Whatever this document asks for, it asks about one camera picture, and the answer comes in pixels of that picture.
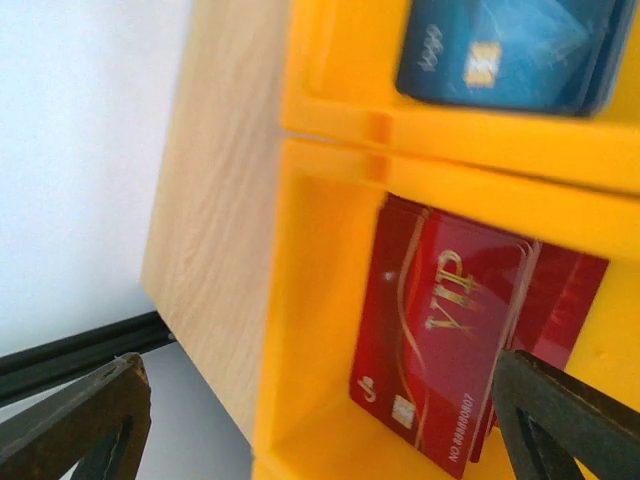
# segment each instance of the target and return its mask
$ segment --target compartment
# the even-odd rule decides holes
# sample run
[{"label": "compartment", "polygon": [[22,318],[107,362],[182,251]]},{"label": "compartment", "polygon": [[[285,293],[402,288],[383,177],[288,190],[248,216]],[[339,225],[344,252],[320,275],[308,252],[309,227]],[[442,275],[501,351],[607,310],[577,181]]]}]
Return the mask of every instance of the compartment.
[{"label": "compartment", "polygon": [[595,119],[420,103],[394,85],[409,0],[294,1],[284,124],[347,143],[640,193],[640,21]]},{"label": "compartment", "polygon": [[[640,384],[632,380],[640,202],[454,162],[290,139],[254,441],[264,472],[281,479],[450,478],[348,396],[377,209],[387,191],[611,259],[567,371],[640,410]],[[513,478],[497,429],[465,479],[489,475]]]}]

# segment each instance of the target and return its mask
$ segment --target wood grain surface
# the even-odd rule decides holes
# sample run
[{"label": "wood grain surface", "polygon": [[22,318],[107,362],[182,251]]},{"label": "wood grain surface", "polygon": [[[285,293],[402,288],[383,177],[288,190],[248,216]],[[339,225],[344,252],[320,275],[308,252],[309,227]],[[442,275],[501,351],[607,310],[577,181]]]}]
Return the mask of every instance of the wood grain surface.
[{"label": "wood grain surface", "polygon": [[276,196],[286,0],[194,0],[143,284],[251,440]]}]

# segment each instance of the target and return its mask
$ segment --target gray surface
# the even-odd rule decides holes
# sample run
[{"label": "gray surface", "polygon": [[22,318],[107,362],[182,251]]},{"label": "gray surface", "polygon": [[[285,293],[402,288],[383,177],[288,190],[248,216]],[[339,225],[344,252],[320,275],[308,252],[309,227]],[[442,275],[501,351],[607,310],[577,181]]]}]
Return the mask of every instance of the gray surface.
[{"label": "gray surface", "polygon": [[[251,447],[177,343],[143,355],[151,433],[138,480],[248,480]],[[0,421],[52,391],[0,409]]]}]

